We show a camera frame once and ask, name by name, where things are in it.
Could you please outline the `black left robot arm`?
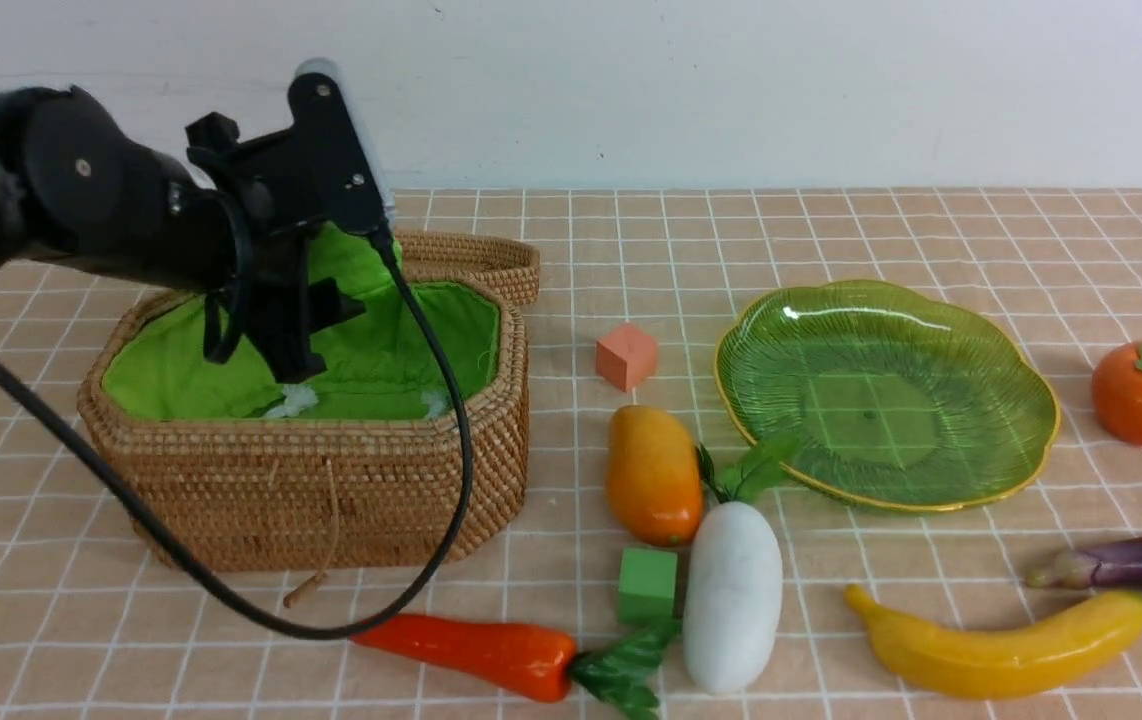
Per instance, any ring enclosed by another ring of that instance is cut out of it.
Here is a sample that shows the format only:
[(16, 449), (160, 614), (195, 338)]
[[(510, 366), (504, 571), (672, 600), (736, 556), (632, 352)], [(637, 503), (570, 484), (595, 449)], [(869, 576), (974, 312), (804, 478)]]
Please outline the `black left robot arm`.
[(324, 370), (312, 334), (364, 304), (309, 275), (324, 224), (385, 237), (385, 189), (337, 79), (289, 87), (293, 123), (242, 138), (209, 113), (186, 128), (186, 161), (142, 145), (82, 88), (0, 93), (0, 269), (37, 261), (198, 293), (202, 354), (251, 343), (279, 382)]

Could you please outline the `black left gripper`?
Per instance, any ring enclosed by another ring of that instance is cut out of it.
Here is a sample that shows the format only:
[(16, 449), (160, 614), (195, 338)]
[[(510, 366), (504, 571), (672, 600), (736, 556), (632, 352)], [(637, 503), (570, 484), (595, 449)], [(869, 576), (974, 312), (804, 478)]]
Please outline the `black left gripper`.
[(243, 141), (238, 123), (214, 111), (186, 128), (187, 157), (214, 179), (230, 229), (225, 266), (206, 295), (202, 352), (228, 363), (248, 342), (287, 384), (325, 370), (312, 334), (364, 310), (337, 282), (309, 277), (309, 247), (328, 218), (292, 127)]

